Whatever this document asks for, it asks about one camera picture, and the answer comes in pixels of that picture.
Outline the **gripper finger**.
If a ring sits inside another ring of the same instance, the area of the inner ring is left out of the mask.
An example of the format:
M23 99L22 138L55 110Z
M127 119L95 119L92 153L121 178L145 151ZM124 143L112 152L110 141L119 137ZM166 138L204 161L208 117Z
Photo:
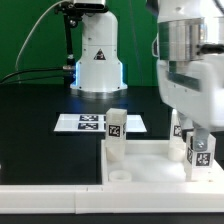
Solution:
M192 121L184 114L178 113L178 119L179 119L180 126L182 128L191 128L192 127Z
M193 126L193 149L197 152L206 151L208 147L209 131L196 123L194 123Z

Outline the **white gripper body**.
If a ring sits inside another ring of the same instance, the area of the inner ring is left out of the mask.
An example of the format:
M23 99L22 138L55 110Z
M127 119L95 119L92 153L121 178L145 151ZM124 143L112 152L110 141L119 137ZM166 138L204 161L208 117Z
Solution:
M157 61L162 101L210 132L224 131L224 54L206 54L182 71Z

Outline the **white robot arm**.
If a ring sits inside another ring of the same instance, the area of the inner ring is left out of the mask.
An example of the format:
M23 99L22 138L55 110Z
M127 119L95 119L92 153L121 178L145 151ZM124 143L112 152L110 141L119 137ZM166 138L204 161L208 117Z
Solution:
M72 0L83 23L82 56L71 89L89 97L127 89L117 57L118 22L106 0ZM208 149L208 136L224 131L224 0L146 0L157 18L152 44L164 103L193 129L193 149Z

